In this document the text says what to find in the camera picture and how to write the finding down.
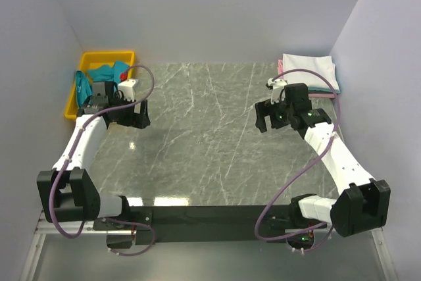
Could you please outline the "teal polo t shirt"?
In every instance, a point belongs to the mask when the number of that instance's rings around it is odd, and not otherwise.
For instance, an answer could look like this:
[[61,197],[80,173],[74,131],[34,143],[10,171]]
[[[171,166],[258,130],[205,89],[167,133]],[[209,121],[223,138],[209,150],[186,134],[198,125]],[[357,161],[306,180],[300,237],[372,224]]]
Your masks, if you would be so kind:
[[124,74],[129,65],[122,62],[116,61],[112,66],[103,65],[99,68],[88,69],[87,75],[90,79],[81,71],[78,70],[75,75],[76,85],[76,104],[80,108],[84,101],[93,94],[93,82],[114,82],[114,88],[121,83],[121,75]]

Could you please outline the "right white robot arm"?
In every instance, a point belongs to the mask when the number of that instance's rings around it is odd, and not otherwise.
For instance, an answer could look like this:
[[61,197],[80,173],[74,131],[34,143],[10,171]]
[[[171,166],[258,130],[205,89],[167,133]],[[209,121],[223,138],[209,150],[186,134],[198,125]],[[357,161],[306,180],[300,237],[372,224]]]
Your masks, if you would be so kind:
[[307,85],[277,79],[269,80],[267,87],[271,98],[255,104],[256,127],[266,132],[268,117],[273,129],[290,126],[298,132],[323,162],[339,194],[337,199],[314,194],[293,198],[289,205],[293,225],[326,222],[342,237],[384,226],[391,195],[388,183],[376,180],[357,162],[325,110],[312,107]]

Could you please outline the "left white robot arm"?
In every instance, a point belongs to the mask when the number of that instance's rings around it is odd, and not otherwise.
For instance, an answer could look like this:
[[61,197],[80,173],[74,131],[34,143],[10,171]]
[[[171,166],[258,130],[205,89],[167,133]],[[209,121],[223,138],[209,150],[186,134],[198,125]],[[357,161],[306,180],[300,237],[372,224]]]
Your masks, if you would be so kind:
[[95,82],[93,93],[82,104],[72,136],[51,170],[37,176],[37,188],[48,222],[67,238],[79,232],[64,230],[64,222],[126,217],[130,206],[122,195],[100,194],[89,177],[89,169],[109,124],[144,129],[150,125],[147,99],[135,99],[136,79],[119,84]]

